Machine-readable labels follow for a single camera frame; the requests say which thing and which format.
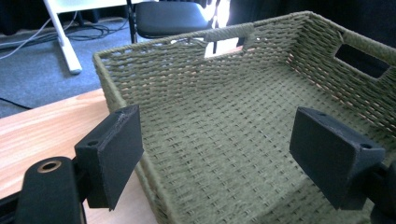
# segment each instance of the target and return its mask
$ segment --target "black metal bracket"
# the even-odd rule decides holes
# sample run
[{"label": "black metal bracket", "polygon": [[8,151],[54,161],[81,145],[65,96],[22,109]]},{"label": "black metal bracket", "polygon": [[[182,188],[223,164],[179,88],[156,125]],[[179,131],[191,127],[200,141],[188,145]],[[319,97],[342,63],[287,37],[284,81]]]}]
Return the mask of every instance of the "black metal bracket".
[{"label": "black metal bracket", "polygon": [[396,162],[387,168],[385,149],[320,111],[299,107],[290,153],[335,209],[375,204],[373,223],[396,222]]},{"label": "black metal bracket", "polygon": [[114,209],[143,154],[138,105],[105,118],[75,146],[25,173],[21,192],[0,200],[0,223],[86,223],[82,202]]}]

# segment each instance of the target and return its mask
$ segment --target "wooden table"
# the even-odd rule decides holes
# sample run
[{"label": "wooden table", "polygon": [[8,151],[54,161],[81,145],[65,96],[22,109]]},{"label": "wooden table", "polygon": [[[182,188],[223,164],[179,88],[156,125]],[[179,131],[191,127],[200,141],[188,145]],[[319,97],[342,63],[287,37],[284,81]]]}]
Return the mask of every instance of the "wooden table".
[{"label": "wooden table", "polygon": [[[74,145],[107,115],[97,90],[0,119],[0,198],[21,190],[24,172],[34,163],[74,158]],[[157,223],[135,173],[114,211],[84,207],[88,223]]]}]

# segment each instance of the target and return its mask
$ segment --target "woven basket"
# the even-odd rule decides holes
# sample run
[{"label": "woven basket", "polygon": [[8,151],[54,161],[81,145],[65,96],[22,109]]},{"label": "woven basket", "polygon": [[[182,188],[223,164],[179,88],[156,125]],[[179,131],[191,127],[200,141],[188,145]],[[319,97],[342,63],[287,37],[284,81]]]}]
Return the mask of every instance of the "woven basket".
[{"label": "woven basket", "polygon": [[[241,51],[205,58],[208,42],[231,37],[246,39]],[[363,74],[334,57],[343,44],[389,69]],[[370,202],[332,208],[290,155],[291,129],[297,106],[321,110],[394,160],[395,49],[303,12],[105,50],[94,63],[110,111],[140,105],[136,171],[160,223],[369,221]]]}]

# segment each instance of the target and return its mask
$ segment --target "desk leg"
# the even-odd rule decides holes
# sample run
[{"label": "desk leg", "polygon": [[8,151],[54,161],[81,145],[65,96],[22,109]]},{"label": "desk leg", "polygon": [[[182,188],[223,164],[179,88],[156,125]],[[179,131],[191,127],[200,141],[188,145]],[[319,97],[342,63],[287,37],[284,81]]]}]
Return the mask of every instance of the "desk leg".
[{"label": "desk leg", "polygon": [[77,75],[82,70],[81,64],[78,61],[77,55],[74,52],[69,39],[64,34],[64,28],[59,21],[58,14],[53,10],[53,6],[49,1],[50,0],[44,0],[44,3],[46,4],[47,11],[49,12],[52,23],[55,26],[56,32],[58,33],[59,44],[62,48],[62,52],[64,53],[67,66],[71,74]]}]

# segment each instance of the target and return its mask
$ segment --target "basket handle hole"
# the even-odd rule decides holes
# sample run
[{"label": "basket handle hole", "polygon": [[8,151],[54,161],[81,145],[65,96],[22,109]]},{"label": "basket handle hole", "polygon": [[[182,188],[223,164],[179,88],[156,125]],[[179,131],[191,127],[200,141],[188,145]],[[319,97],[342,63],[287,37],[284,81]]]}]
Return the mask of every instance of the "basket handle hole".
[{"label": "basket handle hole", "polygon": [[390,68],[387,63],[346,44],[337,50],[335,58],[375,78],[382,77]]},{"label": "basket handle hole", "polygon": [[224,53],[234,53],[242,50],[242,46],[237,47],[239,38],[224,39],[216,42],[209,42],[205,50],[205,58],[216,57]]}]

